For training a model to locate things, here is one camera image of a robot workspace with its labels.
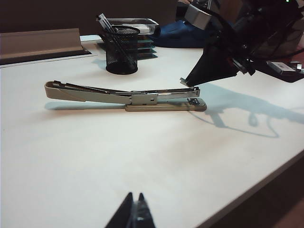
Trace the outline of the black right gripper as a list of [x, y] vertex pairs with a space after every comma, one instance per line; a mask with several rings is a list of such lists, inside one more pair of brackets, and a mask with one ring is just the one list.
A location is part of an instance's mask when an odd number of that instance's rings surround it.
[[230, 25], [216, 16], [221, 26], [207, 40], [203, 54], [185, 79], [187, 86], [254, 74], [254, 51], [278, 32], [302, 18], [300, 9], [255, 9]]

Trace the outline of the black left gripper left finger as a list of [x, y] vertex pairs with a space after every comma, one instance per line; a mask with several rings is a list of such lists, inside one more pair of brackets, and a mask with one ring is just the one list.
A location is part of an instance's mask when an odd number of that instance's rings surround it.
[[129, 192], [105, 227], [127, 228], [130, 225], [129, 220], [131, 218], [132, 206], [133, 194]]

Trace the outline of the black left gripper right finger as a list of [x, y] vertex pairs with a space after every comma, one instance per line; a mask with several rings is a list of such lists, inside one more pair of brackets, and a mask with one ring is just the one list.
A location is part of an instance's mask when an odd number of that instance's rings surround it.
[[143, 193], [133, 205], [133, 228], [156, 228]]

